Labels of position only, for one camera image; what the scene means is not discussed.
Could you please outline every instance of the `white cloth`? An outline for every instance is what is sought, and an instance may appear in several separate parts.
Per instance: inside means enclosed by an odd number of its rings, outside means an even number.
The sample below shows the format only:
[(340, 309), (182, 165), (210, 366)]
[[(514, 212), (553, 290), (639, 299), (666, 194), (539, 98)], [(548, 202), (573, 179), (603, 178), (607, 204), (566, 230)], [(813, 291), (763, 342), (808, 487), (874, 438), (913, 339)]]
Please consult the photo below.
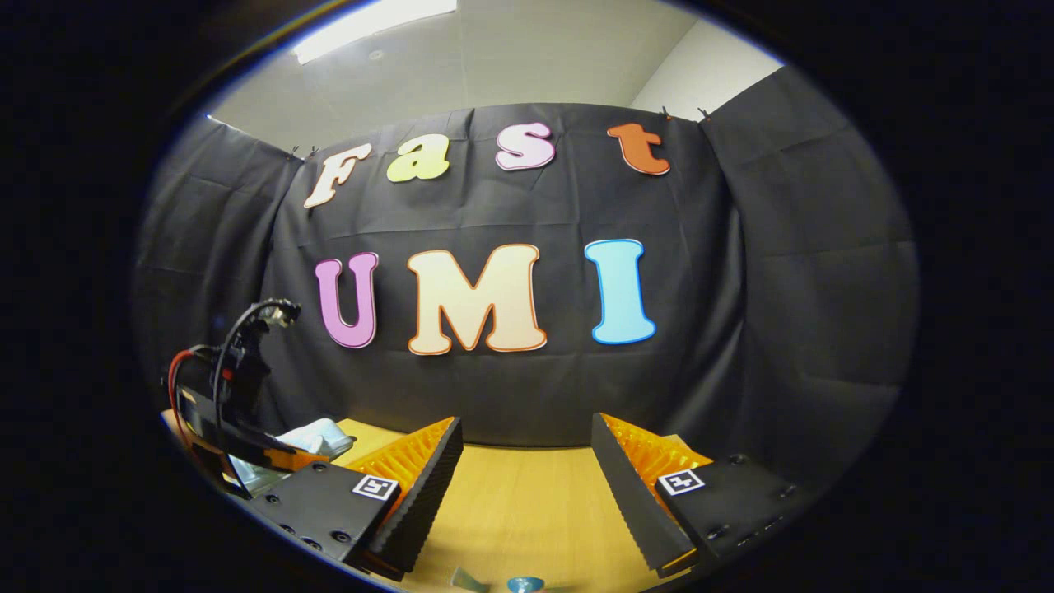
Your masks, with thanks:
[[(336, 422), (328, 418), (319, 418), (311, 424), (293, 429), (285, 435), (275, 437), (275, 439), (288, 446), (302, 449), (308, 453), (325, 455), (330, 459), (350, 449), (352, 442), (354, 442), (352, 437), (344, 434), (344, 431), (336, 426)], [(267, 488), (290, 475), (285, 472), (275, 472), (260, 468), (259, 466), (253, 466), (233, 455), (231, 456), (231, 464), (250, 493)]]

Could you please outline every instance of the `blue letter i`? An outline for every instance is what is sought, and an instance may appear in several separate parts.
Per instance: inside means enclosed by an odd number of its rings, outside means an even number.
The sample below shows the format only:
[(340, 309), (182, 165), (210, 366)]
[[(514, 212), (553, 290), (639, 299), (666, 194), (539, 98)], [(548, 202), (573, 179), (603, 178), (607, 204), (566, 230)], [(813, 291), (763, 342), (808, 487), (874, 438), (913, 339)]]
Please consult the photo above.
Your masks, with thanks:
[(594, 240), (586, 245), (586, 259), (597, 263), (600, 278), (600, 325), (593, 340), (601, 344), (629, 344), (656, 334), (656, 324), (644, 317), (641, 277), (637, 260), (644, 253), (631, 238)]

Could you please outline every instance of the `black curtain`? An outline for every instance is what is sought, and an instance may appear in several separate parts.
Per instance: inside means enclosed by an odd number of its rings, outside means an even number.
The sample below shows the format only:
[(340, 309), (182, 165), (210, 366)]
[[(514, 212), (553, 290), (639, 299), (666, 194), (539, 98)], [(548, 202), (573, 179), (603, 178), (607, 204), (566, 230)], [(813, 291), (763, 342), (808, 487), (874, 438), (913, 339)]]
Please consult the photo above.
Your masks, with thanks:
[[(501, 170), (497, 133), (531, 121), (552, 130), (555, 158)], [(606, 134), (626, 122), (660, 135), (652, 151), (669, 173), (626, 165)], [(450, 138), (449, 170), (389, 181), (398, 145), (427, 133)], [(321, 161), (366, 142), (372, 154), (336, 196), (304, 207)], [(259, 422), (274, 433), (319, 417), (409, 432), (456, 415), (468, 442), (570, 447), (587, 444), (591, 414), (605, 412), (706, 455), (746, 452), (819, 487), (866, 447), (911, 356), (917, 263), (896, 190), (852, 122), (790, 67), (700, 122), (600, 105), (481, 107), (387, 125), (302, 162), (200, 117), (162, 165), (151, 203), (136, 280), (148, 370), (221, 341), (253, 301), (304, 307), (293, 329), (262, 345), (273, 373)], [(648, 340), (591, 339), (601, 302), (583, 248), (602, 238), (644, 243), (641, 289), (658, 325)], [(508, 242), (541, 251), (533, 293), (548, 343), (410, 353), (416, 277), (407, 259), (446, 249), (475, 281)], [(314, 266), (364, 251), (380, 258), (377, 334), (350, 350), (323, 325)], [(341, 315), (357, 319), (353, 274), (338, 284)]]

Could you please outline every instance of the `table surface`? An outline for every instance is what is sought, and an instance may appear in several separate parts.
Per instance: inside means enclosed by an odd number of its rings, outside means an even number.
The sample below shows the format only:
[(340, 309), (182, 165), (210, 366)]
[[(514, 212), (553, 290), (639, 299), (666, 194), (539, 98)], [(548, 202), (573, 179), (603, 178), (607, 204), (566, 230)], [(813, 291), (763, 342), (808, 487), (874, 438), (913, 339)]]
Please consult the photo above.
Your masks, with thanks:
[[(357, 440), (337, 466), (405, 434), (350, 419), (338, 426)], [(573, 593), (643, 591), (681, 576), (648, 570), (590, 448), (466, 444), (413, 572), (387, 582), (411, 592), (465, 591), (450, 585), (457, 567), (491, 593), (508, 591), (514, 576)]]

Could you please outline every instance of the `pink letter u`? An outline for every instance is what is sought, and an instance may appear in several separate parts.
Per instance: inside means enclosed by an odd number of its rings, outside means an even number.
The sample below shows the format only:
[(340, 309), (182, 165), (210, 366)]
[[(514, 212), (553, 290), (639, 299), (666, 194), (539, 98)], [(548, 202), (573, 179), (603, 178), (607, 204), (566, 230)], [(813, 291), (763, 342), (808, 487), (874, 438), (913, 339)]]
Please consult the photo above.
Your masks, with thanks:
[(376, 253), (356, 253), (348, 259), (348, 269), (355, 274), (355, 299), (358, 304), (358, 323), (349, 325), (340, 316), (336, 278), (340, 276), (340, 260), (326, 259), (315, 265), (318, 294), (323, 305), (323, 323), (334, 342), (347, 349), (362, 349), (373, 341), (377, 329), (377, 314), (373, 307), (373, 270), (377, 266)]

